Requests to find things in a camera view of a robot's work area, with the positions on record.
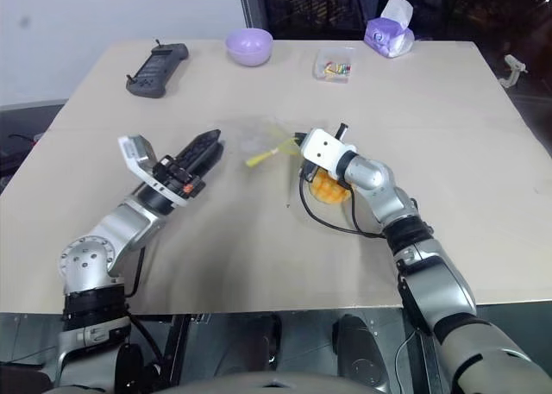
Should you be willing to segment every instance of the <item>yellow object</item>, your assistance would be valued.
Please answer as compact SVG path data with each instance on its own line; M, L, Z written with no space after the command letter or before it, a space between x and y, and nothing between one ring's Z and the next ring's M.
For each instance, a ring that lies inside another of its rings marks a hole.
M290 155L297 155L298 154L298 146L295 144L295 138L287 139L283 142L281 142L276 148L267 151L265 153L261 153L259 155L255 155L254 157L251 157L250 159L246 160L245 164L247 167L255 167L257 166L261 161L264 161L268 157L272 157L276 153L286 153Z
M317 175L310 183L310 193L326 204L342 203L351 197L351 192L341 187L323 168L318 169Z

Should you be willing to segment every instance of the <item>wire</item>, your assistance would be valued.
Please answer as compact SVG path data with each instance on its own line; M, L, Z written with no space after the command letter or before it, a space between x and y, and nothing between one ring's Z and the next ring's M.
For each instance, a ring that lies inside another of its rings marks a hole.
M372 238L372 239L385 239L384 235L378 235L377 233L368 233L368 232L363 231L360 228L359 223L356 220L356 205L354 203L354 189L353 189L353 186L351 184L348 184L347 190L349 190L351 192L351 217L353 219L354 228L356 228L359 232L361 232L362 235L364 235L365 237L369 237L369 238Z
M320 217L316 216L312 212L312 210L309 208L309 205L307 204L307 201L304 198L304 178L302 177L302 175L299 176L299 197L301 198L301 203L303 204L304 210L307 212L307 215L309 215L312 219L319 222L323 226L326 226L327 228L332 228L332 229L337 230L339 232L350 233L352 235L362 235L362 236L369 237L369 238L383 238L384 237L383 235L377 235L377 234L374 234L374 233L363 232L360 229L359 223L356 220L355 205L354 205L354 191L353 191L353 188L351 186L349 186L348 188L349 188L349 191L351 191L351 214L352 214L352 217L353 217L353 224L354 224L355 230L350 229L350 228L341 228L339 226L336 226L335 224L328 223L325 220L322 220Z
M163 363L165 362L163 359L163 354L161 353L161 350L159 349L159 346L157 345L157 342L155 342L153 336L149 333L149 331L147 331L146 327L142 325L140 320L136 318L134 315L132 315L128 310L127 310L127 316L129 317L129 320L132 322L132 324L140 331L140 333L146 340L149 347L152 348L155 358L157 359L158 365L162 366Z
M33 145L36 144L35 140L23 134L10 134L8 135L8 138L21 138L22 140L28 141Z
M21 358L16 358L15 360L10 360L10 361L6 361L6 362L0 361L0 365L8 366L9 364L13 364L15 362L26 360L29 357L34 357L35 355L38 355L39 353L44 353L44 352L49 351L50 349L54 349L54 348L57 348L57 346L52 345L51 347L41 349L40 351L36 351L35 353L30 353L29 355L25 355L24 357L21 357Z
M304 178L299 177L299 197L301 197L301 203L303 204L303 207L307 214L323 226L326 226L327 228L332 228L334 230L337 230L339 232L343 233L351 233L353 235L363 235L363 233L360 230L351 230L350 228L340 228L339 226L336 226L334 224L328 223L325 220L322 220L320 217L316 216L314 213L312 213L312 210L309 208L309 205L307 204L307 201L304 199Z
M400 381L400 377L398 376L398 355L400 354L401 350L406 347L406 345L410 342L412 337L417 334L417 330L412 331L412 333L406 338L402 344L400 344L397 348L397 352L395 353L395 377L397 377L398 382L398 388L400 389L400 394L404 394L405 388L403 387L403 383Z
M125 294L124 297L133 297L138 291L138 285L140 284L141 268L144 265L144 257L146 256L146 247L140 249L140 256L138 257L138 266L136 267L135 282L132 285L132 291Z

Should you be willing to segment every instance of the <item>white table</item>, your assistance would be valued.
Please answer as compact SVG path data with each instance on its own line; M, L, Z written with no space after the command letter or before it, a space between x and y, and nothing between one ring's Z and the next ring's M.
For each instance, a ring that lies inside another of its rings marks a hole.
M186 44L191 57L161 99L124 88L152 42L112 47L29 155L0 197L0 311L61 311L60 251L138 184L118 136L143 134L158 156L174 155L215 127L226 139L223 160L148 247L133 311L400 304L385 241L310 220L294 190L294 159L242 164L235 123L268 117L290 132L349 124L346 141L394 170L478 303L552 298L552 160L473 43L417 42L389 60L357 41L276 41L257 68L234 64L221 41ZM316 81L317 49L343 44L357 48L349 83ZM346 222L339 207L315 207Z

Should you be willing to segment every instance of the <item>remote controller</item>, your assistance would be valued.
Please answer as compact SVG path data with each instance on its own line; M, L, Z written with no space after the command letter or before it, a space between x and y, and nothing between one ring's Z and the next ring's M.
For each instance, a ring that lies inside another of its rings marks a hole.
M162 45L158 40L149 58L138 72L127 75L127 90L138 97L161 98L165 95L165 84L173 75L179 63L188 58L184 43Z

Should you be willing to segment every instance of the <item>tissue box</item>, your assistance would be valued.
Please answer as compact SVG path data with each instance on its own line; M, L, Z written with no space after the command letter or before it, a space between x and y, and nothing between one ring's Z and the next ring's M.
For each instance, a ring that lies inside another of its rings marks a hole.
M395 58L411 50L414 34L398 22L379 17L368 22L364 41L386 58Z
M368 21L364 41L386 58L407 53L414 43L414 34L408 29L412 11L406 0L389 0L381 17Z

